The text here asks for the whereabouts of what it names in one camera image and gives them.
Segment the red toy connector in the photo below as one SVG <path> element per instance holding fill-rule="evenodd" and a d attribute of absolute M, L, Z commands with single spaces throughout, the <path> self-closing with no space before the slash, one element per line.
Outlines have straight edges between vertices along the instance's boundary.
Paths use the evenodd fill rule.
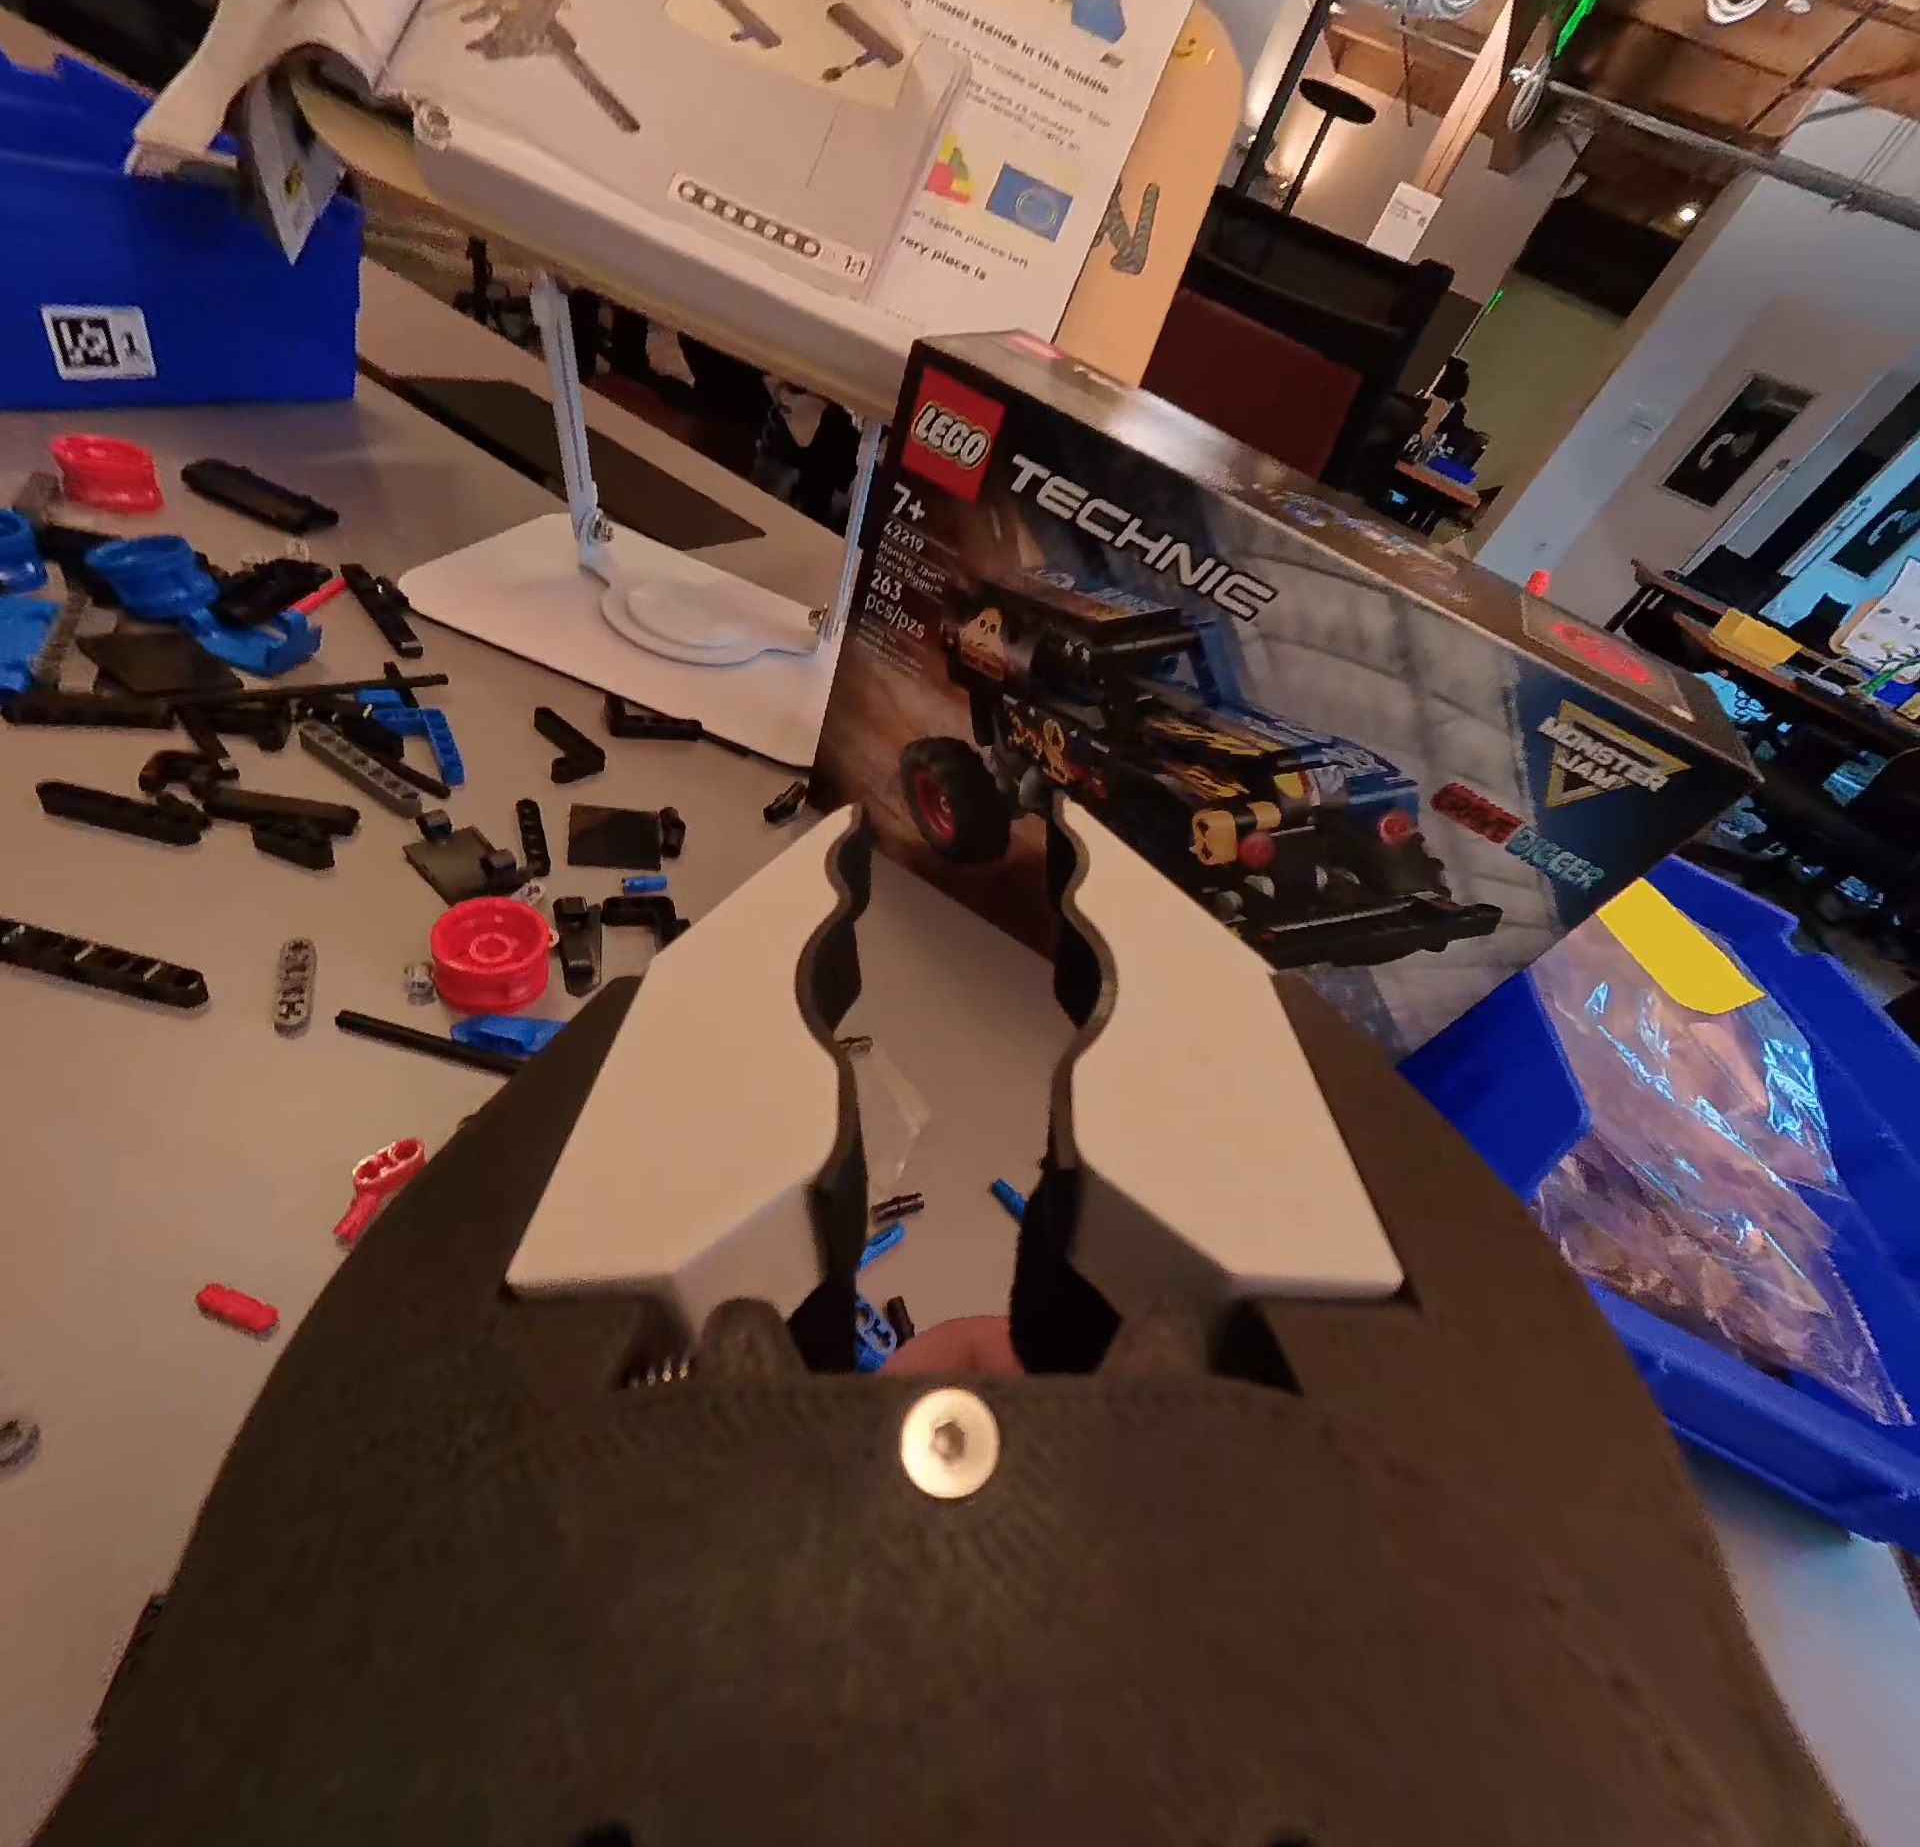
<path fill-rule="evenodd" d="M 351 1168 L 351 1207 L 337 1219 L 332 1236 L 351 1249 L 394 1200 L 394 1195 L 421 1175 L 427 1145 L 421 1139 L 395 1139 L 363 1154 Z"/>

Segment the black floor lamp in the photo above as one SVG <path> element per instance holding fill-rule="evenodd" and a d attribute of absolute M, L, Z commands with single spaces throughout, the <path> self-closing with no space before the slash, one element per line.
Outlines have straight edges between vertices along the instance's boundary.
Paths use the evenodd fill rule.
<path fill-rule="evenodd" d="M 1308 18 L 1298 26 L 1298 36 L 1293 37 L 1290 53 L 1284 63 L 1279 82 L 1274 83 L 1265 112 L 1262 122 L 1246 149 L 1241 166 L 1235 179 L 1235 189 L 1240 196 L 1255 198 L 1262 196 L 1262 182 L 1273 179 L 1270 173 L 1270 156 L 1273 156 L 1273 143 L 1279 136 L 1279 124 L 1285 116 L 1285 107 L 1290 106 L 1293 95 L 1304 83 L 1308 63 L 1312 57 L 1312 48 L 1319 46 L 1319 37 L 1326 30 L 1326 21 L 1331 18 L 1331 8 L 1338 0 L 1311 0 Z"/>

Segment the white instruction booklet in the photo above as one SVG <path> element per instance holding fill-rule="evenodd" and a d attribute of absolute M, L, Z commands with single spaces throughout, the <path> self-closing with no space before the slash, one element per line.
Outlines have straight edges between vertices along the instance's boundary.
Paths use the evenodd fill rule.
<path fill-rule="evenodd" d="M 1195 0 L 219 0 L 128 170 L 300 63 L 427 196 L 607 299 L 889 404 L 921 338 L 1046 345 Z"/>

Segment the pile of toy building pieces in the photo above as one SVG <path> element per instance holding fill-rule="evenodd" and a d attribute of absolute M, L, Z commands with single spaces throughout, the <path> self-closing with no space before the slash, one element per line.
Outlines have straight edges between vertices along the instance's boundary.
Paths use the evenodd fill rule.
<path fill-rule="evenodd" d="M 199 847 L 207 826 L 244 826 L 260 855 L 310 872 L 332 870 L 357 832 L 357 806 L 257 790 L 241 780 L 233 746 L 263 753 L 298 748 L 361 800 L 421 832 L 451 829 L 440 809 L 465 780 L 458 743 L 421 688 L 424 640 L 395 581 L 361 563 L 326 567 L 305 547 L 337 522 L 337 510 L 300 491 L 219 461 L 183 468 L 207 505 L 269 529 L 284 547 L 216 567 L 212 609 L 183 620 L 139 620 L 112 604 L 85 552 L 117 536 L 73 520 L 58 468 L 29 474 L 6 510 L 35 522 L 50 582 L 2 598 L 6 726 L 176 735 L 149 753 L 130 791 L 43 777 L 35 798 L 50 818 L 105 829 L 149 847 Z M 229 666 L 207 647 L 214 627 L 253 627 L 300 609 L 322 630 L 317 655 L 277 681 Z"/>

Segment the long black toy beam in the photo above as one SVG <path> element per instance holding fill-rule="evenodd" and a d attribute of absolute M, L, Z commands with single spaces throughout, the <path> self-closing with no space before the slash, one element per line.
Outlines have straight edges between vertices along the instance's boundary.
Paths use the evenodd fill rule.
<path fill-rule="evenodd" d="M 170 1011 L 208 1002 L 195 967 L 13 916 L 2 916 L 2 964 Z"/>

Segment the grey desk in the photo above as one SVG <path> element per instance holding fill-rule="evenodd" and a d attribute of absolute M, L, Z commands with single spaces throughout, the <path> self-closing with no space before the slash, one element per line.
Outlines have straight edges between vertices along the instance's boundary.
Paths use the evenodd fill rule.
<path fill-rule="evenodd" d="M 60 432 L 153 451 L 176 491 L 219 456 L 338 513 L 321 555 L 401 578 L 558 510 L 493 453 L 427 418 L 399 384 L 489 377 L 539 388 L 501 346 L 416 284 L 366 266 L 351 402 L 279 410 L 2 415 L 2 505 L 50 464 Z M 516 838 L 539 800 L 564 855 L 564 790 L 547 790 L 553 708 L 599 718 L 589 686 L 424 627 L 429 670 L 466 762 L 455 823 Z M 416 1017 L 399 974 L 440 901 L 401 857 L 413 821 L 361 806 L 332 870 L 253 848 L 239 826 L 173 848 L 54 821 L 43 777 L 132 791 L 161 741 L 2 723 L 2 914 L 204 971 L 208 1002 L 176 1015 L 2 967 L 2 1417 L 35 1424 L 2 1473 L 2 1841 L 27 1845 L 88 1754 L 92 1713 L 145 1606 L 168 1584 L 200 1503 L 300 1314 L 345 1261 L 332 1229 L 351 1164 L 418 1137 L 441 1146 L 500 1082 L 343 1036 L 338 1008 Z M 797 826 L 763 821 L 782 775 L 715 746 L 614 746 L 585 800 L 677 809 L 673 894 L 692 916 L 775 857 Z M 317 1015 L 273 1034 L 273 964 L 291 935 L 321 947 Z M 1027 1179 L 1046 1076 L 1068 1026 L 1044 960 L 900 867 L 879 864 L 858 928 L 867 1026 L 931 1104 L 905 1186 L 927 1213 L 877 1266 L 935 1320 L 1004 1301 L 1014 1225 L 993 1179 Z M 204 1318 L 229 1282 L 279 1306 L 269 1337 Z M 1789 1713 L 1872 1845 L 1917 1841 L 1917 1613 L 1890 1549 L 1839 1535 L 1745 1474 L 1692 1455 L 1724 1565 Z"/>

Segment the black toy truck set box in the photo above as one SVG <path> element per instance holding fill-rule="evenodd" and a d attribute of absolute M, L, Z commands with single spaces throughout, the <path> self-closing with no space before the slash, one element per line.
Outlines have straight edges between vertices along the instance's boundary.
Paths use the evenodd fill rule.
<path fill-rule="evenodd" d="M 1401 1057 L 1755 783 L 1665 658 L 1022 330 L 913 345 L 808 800 L 1022 943 L 1071 800 Z"/>

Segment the black toy panel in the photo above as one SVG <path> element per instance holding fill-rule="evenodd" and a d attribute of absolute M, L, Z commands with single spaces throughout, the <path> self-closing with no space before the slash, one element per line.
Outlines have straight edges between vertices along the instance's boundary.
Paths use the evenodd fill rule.
<path fill-rule="evenodd" d="M 490 844 L 474 826 L 440 826 L 409 841 L 401 855 L 447 905 L 471 897 L 513 897 L 526 880 L 519 855 Z"/>
<path fill-rule="evenodd" d="M 576 802 L 568 811 L 568 864 L 660 872 L 683 851 L 687 821 L 675 809 Z"/>

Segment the yellow sticky note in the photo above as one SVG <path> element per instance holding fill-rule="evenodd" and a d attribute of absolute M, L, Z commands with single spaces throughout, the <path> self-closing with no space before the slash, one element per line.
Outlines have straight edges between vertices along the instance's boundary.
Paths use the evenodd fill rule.
<path fill-rule="evenodd" d="M 1692 1015 L 1727 1017 L 1765 997 L 1742 960 L 1646 878 L 1605 901 L 1598 922 L 1658 992 Z"/>

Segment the red toy wheel rim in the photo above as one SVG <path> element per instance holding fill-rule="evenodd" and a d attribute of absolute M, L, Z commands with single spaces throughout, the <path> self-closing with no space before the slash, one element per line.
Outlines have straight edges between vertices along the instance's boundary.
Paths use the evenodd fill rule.
<path fill-rule="evenodd" d="M 139 442 L 101 433 L 60 433 L 50 442 L 60 498 L 109 514 L 153 514 L 166 507 L 161 468 Z"/>
<path fill-rule="evenodd" d="M 553 929 L 534 903 L 452 903 L 429 929 L 436 997 L 466 1017 L 516 1017 L 547 992 L 553 943 Z"/>

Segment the black wall picture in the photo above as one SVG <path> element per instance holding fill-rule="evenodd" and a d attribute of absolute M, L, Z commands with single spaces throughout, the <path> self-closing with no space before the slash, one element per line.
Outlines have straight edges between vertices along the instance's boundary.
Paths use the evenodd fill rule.
<path fill-rule="evenodd" d="M 1762 371 L 1753 371 L 1742 390 L 1667 465 L 1660 489 L 1700 510 L 1719 507 L 1753 465 L 1807 411 L 1814 394 Z"/>

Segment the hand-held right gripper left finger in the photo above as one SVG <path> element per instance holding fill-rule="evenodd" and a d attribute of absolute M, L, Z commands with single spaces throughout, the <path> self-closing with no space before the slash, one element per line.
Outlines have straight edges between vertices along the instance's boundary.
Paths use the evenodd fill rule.
<path fill-rule="evenodd" d="M 729 1299 L 851 1297 L 867 1172 L 837 1034 L 870 889 L 847 806 L 657 954 L 507 1266 L 516 1297 L 633 1291 L 688 1331 Z"/>

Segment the black toy axle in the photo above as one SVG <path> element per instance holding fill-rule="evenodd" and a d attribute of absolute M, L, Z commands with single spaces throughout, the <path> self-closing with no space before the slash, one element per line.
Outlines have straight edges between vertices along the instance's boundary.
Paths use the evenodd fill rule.
<path fill-rule="evenodd" d="M 351 1036 L 357 1042 L 395 1047 L 401 1053 L 409 1053 L 409 1054 L 418 1054 L 418 1057 L 427 1057 L 435 1062 L 444 1062 L 444 1065 L 460 1065 L 470 1070 L 513 1076 L 523 1065 L 523 1054 L 516 1054 L 511 1050 L 501 1053 L 501 1050 L 490 1050 L 490 1047 L 460 1045 L 451 1036 L 435 1036 L 424 1027 L 413 1027 L 399 1020 L 361 1015 L 356 1008 L 337 1011 L 334 1027 L 343 1036 Z"/>

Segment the blue tagged plastic bin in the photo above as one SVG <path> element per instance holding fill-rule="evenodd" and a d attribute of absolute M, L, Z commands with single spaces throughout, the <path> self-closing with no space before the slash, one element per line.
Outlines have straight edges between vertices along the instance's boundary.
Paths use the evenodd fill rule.
<path fill-rule="evenodd" d="M 85 60 L 2 60 L 2 407 L 351 398 L 361 208 L 291 259 L 230 192 L 121 173 L 146 107 Z"/>

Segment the small clear plastic bag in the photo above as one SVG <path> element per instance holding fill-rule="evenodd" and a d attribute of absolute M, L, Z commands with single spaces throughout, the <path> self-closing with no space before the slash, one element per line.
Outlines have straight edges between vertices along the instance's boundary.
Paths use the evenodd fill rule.
<path fill-rule="evenodd" d="M 931 1126 L 931 1104 L 903 1069 L 870 1039 L 837 1042 L 854 1070 L 867 1181 L 879 1195 L 900 1190 L 900 1176 Z"/>

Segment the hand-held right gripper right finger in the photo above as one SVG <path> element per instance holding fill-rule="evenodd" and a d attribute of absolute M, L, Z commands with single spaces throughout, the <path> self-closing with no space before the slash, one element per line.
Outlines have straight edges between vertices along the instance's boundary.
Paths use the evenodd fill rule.
<path fill-rule="evenodd" d="M 1278 974 L 1084 806 L 1052 809 L 1046 894 L 1071 1036 L 1020 1224 L 1020 1363 L 1092 1369 L 1163 1305 L 1209 1343 L 1241 1306 L 1393 1301 L 1404 1263 Z"/>

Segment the clear plastic bags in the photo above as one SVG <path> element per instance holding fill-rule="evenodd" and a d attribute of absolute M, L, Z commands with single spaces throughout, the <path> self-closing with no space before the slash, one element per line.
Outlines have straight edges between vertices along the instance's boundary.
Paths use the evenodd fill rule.
<path fill-rule="evenodd" d="M 1719 1015 L 1605 922 L 1530 971 L 1590 1115 L 1534 1218 L 1591 1286 L 1768 1381 L 1917 1427 L 1913 1301 L 1860 1245 L 1811 1045 L 1753 979 Z"/>

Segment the white desk lamp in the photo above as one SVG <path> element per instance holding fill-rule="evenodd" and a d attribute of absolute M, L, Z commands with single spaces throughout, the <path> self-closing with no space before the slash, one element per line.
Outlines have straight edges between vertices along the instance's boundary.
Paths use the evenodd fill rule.
<path fill-rule="evenodd" d="M 534 273 L 564 465 L 564 514 L 416 567 L 409 598 L 435 620 L 521 658 L 802 771 L 813 762 L 851 609 L 865 489 L 903 377 L 905 338 L 865 305 L 824 299 L 734 250 L 641 217 L 630 229 L 589 211 L 585 185 L 550 196 L 479 166 L 436 106 L 413 133 L 356 106 L 306 63 L 300 112 L 357 173 L 435 201 Z M 802 384 L 862 422 L 858 493 L 841 545 L 790 510 L 753 513 L 757 541 L 677 551 L 610 520 L 589 456 L 589 398 L 568 289 L 581 288 L 692 330 L 759 371 Z"/>

